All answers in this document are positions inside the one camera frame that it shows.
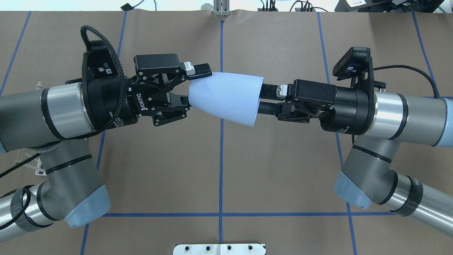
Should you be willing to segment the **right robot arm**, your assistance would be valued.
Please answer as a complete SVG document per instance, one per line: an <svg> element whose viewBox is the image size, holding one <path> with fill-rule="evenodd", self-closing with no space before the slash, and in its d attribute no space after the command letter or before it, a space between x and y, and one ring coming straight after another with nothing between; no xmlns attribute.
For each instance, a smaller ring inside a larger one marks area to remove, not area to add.
<svg viewBox="0 0 453 255"><path fill-rule="evenodd" d="M355 135L334 192L362 209L372 204L412 217L452 235L452 196L390 169L401 143L452 147L452 101L414 97L368 88L295 80L262 84L258 113L280 121L308 123L324 131Z"/></svg>

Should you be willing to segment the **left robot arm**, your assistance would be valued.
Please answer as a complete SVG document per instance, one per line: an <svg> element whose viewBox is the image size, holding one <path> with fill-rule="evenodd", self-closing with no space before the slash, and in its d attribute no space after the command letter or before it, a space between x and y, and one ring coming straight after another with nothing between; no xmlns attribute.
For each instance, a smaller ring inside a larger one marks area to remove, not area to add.
<svg viewBox="0 0 453 255"><path fill-rule="evenodd" d="M1 197L2 242L60 220L81 227L107 213L108 191L85 137L141 116L154 126L186 118L188 97L172 90L212 76L208 63L181 62L176 54L137 55L134 67L136 75L122 85L113 55L84 53L81 79L1 97L1 152L34 150L47 176Z"/></svg>

